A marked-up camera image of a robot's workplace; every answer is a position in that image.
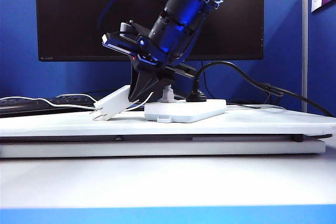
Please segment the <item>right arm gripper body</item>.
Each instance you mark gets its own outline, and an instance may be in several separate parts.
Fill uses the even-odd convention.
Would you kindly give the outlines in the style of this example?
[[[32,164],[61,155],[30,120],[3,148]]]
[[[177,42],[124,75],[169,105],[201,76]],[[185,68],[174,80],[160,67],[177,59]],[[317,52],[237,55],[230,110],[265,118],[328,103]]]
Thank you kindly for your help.
[[[171,71],[173,73],[193,78],[197,70],[189,65],[180,63],[173,66],[168,63],[167,55],[151,44],[146,37],[137,38],[139,34],[133,31],[116,31],[105,33],[102,36],[102,45],[109,49],[127,55],[132,66],[137,71],[163,72]]]

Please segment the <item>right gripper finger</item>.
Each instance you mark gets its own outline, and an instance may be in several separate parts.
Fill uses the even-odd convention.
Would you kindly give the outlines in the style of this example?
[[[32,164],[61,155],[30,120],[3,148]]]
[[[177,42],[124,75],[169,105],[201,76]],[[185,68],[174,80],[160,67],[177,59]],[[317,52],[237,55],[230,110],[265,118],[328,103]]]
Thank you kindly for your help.
[[[131,82],[128,99],[130,102],[139,98],[144,87],[144,72],[138,71],[135,67],[131,69]]]
[[[162,92],[163,88],[174,83],[174,72],[164,70],[159,72],[137,73],[136,99],[144,100],[151,92]]]

